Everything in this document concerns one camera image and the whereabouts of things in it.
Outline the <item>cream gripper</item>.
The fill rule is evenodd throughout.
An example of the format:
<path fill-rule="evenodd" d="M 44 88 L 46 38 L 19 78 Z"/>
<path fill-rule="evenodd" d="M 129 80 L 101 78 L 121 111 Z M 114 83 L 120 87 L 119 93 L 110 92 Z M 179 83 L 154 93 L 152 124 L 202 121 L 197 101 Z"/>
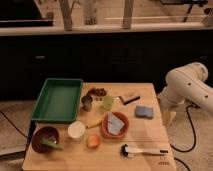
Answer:
<path fill-rule="evenodd" d="M 162 113 L 163 124 L 165 126 L 169 126 L 174 120 L 176 116 L 175 108 L 176 108 L 175 104 L 165 102 L 165 101 L 161 102 L 161 113 Z"/>

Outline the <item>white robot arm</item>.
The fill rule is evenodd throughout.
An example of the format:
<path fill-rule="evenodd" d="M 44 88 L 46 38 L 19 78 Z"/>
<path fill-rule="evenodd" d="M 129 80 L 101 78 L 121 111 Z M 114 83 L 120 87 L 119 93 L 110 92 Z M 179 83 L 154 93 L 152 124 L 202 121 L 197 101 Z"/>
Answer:
<path fill-rule="evenodd" d="M 165 77 L 166 86 L 157 95 L 163 125 L 171 124 L 176 116 L 175 108 L 189 100 L 213 114 L 213 88 L 205 84 L 207 67 L 193 62 L 170 70 Z"/>

